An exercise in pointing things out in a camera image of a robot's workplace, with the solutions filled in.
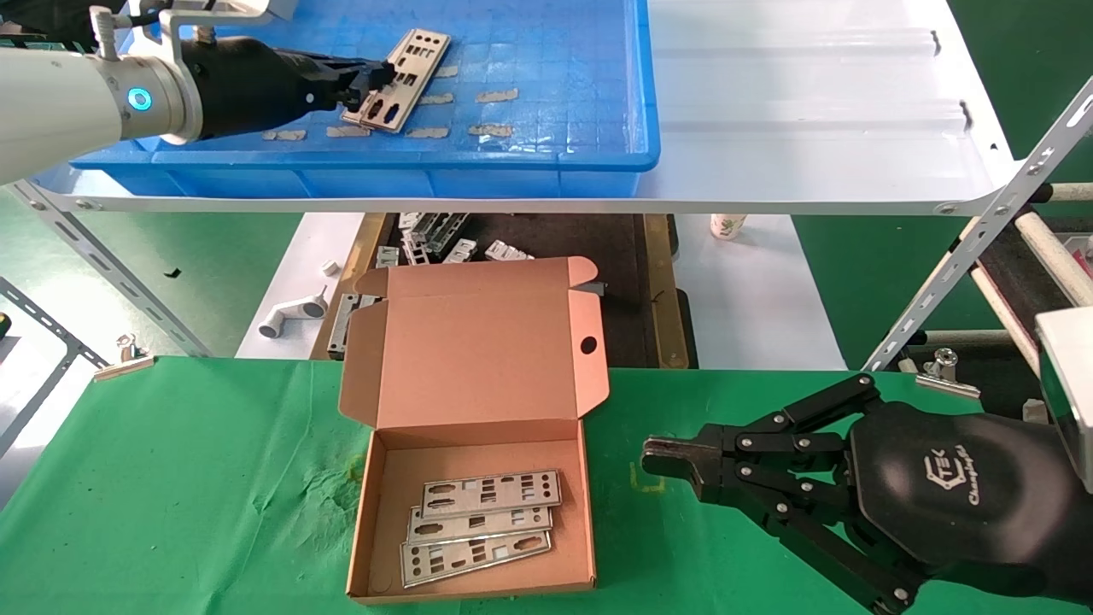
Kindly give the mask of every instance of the robotic arm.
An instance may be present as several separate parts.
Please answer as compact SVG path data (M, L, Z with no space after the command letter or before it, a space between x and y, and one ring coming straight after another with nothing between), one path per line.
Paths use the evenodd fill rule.
M277 128L338 105L355 111L395 79L386 61L216 39L212 23L260 23L265 11L225 2L221 14L187 3L143 2L133 16L92 7L97 55L0 48L0 185L121 140L162 134L181 144ZM156 21L158 38L148 32ZM192 23L198 35L181 39L179 27ZM114 28L130 26L132 52L118 56Z
M1093 605L1093 307L1037 327L1055 425L926 413L857 375L747 426L651 437L642 468L739 509L877 614L930 579ZM845 439L819 431L854 415Z

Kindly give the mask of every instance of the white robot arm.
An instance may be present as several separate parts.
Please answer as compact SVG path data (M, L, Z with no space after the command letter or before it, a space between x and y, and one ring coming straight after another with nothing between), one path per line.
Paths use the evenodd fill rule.
M156 58L0 48L0 184L181 125L180 88Z
M0 47L0 185L126 139L181 144L269 130L339 104L355 111L395 79L386 61L216 39L213 24L272 19L268 2L131 2L131 16L92 7L97 55ZM158 36L149 31L156 22ZM181 39L183 25L198 25L197 36ZM114 28L130 26L132 51L118 56Z

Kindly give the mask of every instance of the open cardboard box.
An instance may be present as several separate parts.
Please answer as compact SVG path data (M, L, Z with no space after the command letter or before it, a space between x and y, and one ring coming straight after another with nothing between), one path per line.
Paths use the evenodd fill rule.
M584 257L395 267L355 292L386 297L350 318L339 409L375 427L350 557L362 604L591 589L580 417L608 397L600 297ZM423 484L560 471L553 548L402 588L399 549Z

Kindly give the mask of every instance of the green table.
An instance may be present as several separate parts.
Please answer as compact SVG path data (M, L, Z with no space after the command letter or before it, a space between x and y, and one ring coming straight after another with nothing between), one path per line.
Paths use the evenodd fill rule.
M865 611L734 510L635 466L650 434L747 423L845 375L616 370L587 419L598 590L376 613ZM163 358L93 383L0 513L0 612L360 614L343 595L368 429L341 365ZM890 400L975 404L879 375ZM930 583L920 615L1086 613Z

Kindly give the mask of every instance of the box lid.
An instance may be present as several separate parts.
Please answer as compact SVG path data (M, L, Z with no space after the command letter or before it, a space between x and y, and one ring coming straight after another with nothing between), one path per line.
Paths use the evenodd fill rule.
M386 300L350 317L339 410L375 428L576 419L608 397L591 260L367 271Z

